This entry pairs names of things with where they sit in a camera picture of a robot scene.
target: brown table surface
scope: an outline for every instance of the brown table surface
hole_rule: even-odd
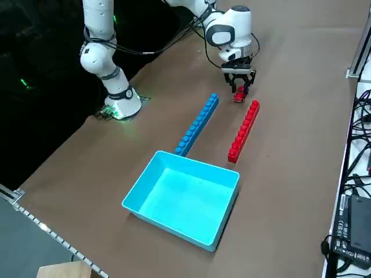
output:
[[[319,277],[354,86],[345,78],[368,1],[219,1],[253,11],[261,52],[244,104],[192,35],[132,80],[152,97],[130,123],[88,118],[26,182],[20,205],[112,277]],[[210,56],[217,61],[216,49]],[[121,201],[155,151],[173,151],[211,93],[220,104],[188,154],[234,169],[240,194],[215,253]],[[236,165],[227,152],[252,99],[260,113]]]

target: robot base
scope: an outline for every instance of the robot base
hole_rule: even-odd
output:
[[[113,107],[114,113],[112,117],[116,120],[122,120],[123,118],[132,116],[136,114],[141,108],[141,101],[138,94],[132,89],[133,97],[130,100],[125,98],[121,100],[113,100],[109,97],[106,97],[104,103]]]

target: black cable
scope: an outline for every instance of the black cable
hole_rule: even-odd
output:
[[[251,59],[254,58],[260,51],[260,42],[259,40],[256,38],[256,36],[254,35],[254,33],[251,33],[251,36],[254,37],[256,43],[257,43],[257,51],[255,52],[255,54],[253,56],[251,56]]]
[[[358,273],[340,274],[340,275],[337,275],[336,277],[345,277],[345,276],[358,276],[358,277],[363,277],[363,278],[370,277],[370,275],[363,275],[363,274],[358,274]]]
[[[358,185],[358,184],[345,184],[346,186],[349,186],[350,188],[347,188],[347,189],[344,189],[343,191],[346,191],[346,190],[350,190],[350,189],[353,189],[353,188],[359,188],[361,190],[363,190],[371,199],[371,194],[370,192],[368,192],[365,188],[363,188],[365,185]]]
[[[205,33],[206,33],[206,32],[205,32],[206,27],[205,27],[205,25],[203,24],[203,22],[201,22],[201,20],[200,20],[200,18],[199,18],[198,16],[195,16],[195,17],[197,18],[198,22],[200,22],[200,23],[202,24],[203,36],[199,35],[198,32],[196,32],[196,30],[195,30],[193,27],[191,27],[191,29],[192,29],[194,32],[196,32],[196,33],[197,33],[201,38],[203,38],[203,44],[205,45],[206,58],[208,59],[208,61],[209,61],[212,65],[214,65],[214,67],[221,68],[221,66],[215,64],[215,63],[210,59],[209,54],[208,54],[208,44],[207,44],[207,41],[206,41],[206,34],[205,34]]]
[[[344,264],[341,267],[337,268],[336,272],[341,273],[341,272],[346,271],[350,267],[351,264],[352,264],[352,260],[346,258],[344,260]]]

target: black wire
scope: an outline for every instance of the black wire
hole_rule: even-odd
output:
[[[257,43],[257,51],[255,52],[255,54],[253,56],[251,56],[251,59],[254,58],[260,51],[260,42],[259,40],[255,37],[254,33],[251,33],[251,35],[254,37],[256,43]]]
[[[130,54],[135,54],[135,55],[152,55],[152,54],[160,54],[166,50],[168,50],[170,47],[172,47],[175,43],[177,43],[178,41],[180,41],[181,39],[183,39],[186,35],[189,34],[190,32],[190,26],[191,24],[193,24],[193,21],[190,22],[184,29],[182,29],[181,31],[177,31],[177,33],[175,34],[175,36],[173,36],[173,38],[162,48],[162,49],[159,49],[159,50],[155,50],[155,51],[148,51],[148,52],[140,52],[140,51],[136,51],[136,50],[132,50],[132,49],[128,49],[124,46],[121,46],[121,45],[118,45],[117,43],[114,43],[114,42],[110,42],[108,40],[105,40],[105,39],[100,39],[100,38],[90,38],[91,41],[93,42],[97,42],[97,43],[102,43],[110,48],[113,48],[113,49],[116,49],[116,50],[119,50],[119,51],[122,51],[122,52],[126,52],[126,53],[130,53]]]
[[[366,277],[365,275],[357,274],[357,273],[340,274],[340,275],[337,275],[336,277],[344,277],[344,276],[358,276],[358,277],[363,277],[363,278]]]
[[[196,30],[194,30],[193,27],[191,27],[191,29],[192,29],[194,32],[196,32],[196,33],[197,33],[201,38],[203,38],[203,44],[205,45],[206,58],[208,59],[208,61],[209,61],[212,65],[214,65],[214,67],[221,68],[221,66],[215,64],[215,63],[210,59],[209,54],[208,54],[208,44],[207,44],[207,41],[206,41],[206,35],[205,35],[205,33],[206,33],[206,27],[205,27],[205,25],[203,24],[203,22],[201,22],[201,20],[200,20],[200,18],[199,18],[198,16],[195,16],[195,17],[197,18],[198,22],[200,22],[200,23],[202,24],[203,36],[201,36],[200,34],[198,34],[198,32],[196,32]]]
[[[365,191],[365,193],[370,197],[371,199],[371,194],[370,192],[368,192],[365,188],[363,188],[365,186],[365,184],[345,184],[345,186],[348,186],[350,188],[346,188],[344,189],[343,191],[346,191],[346,190],[350,190],[350,189],[353,189],[353,188],[360,188],[362,189],[363,191]]]
[[[341,273],[341,272],[346,271],[350,267],[351,264],[352,264],[352,260],[345,258],[344,264],[341,267],[337,268],[336,272]]]

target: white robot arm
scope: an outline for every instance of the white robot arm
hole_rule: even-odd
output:
[[[215,47],[222,47],[219,56],[226,62],[249,58],[251,43],[251,11],[234,6],[226,13],[214,9],[216,0],[166,0],[170,6],[184,6],[202,22],[205,39]],[[86,44],[81,49],[80,62],[88,72],[101,79],[108,91],[105,104],[113,107],[115,119],[132,116],[141,108],[141,101],[129,84],[122,69],[112,57],[117,43],[114,31],[114,0],[83,0]],[[229,74],[249,74],[248,68],[223,64],[227,82]]]
[[[219,56],[228,62],[249,55],[251,11],[246,6],[233,6],[226,13],[205,0],[164,0],[170,6],[189,9],[203,24],[209,45],[223,47]]]

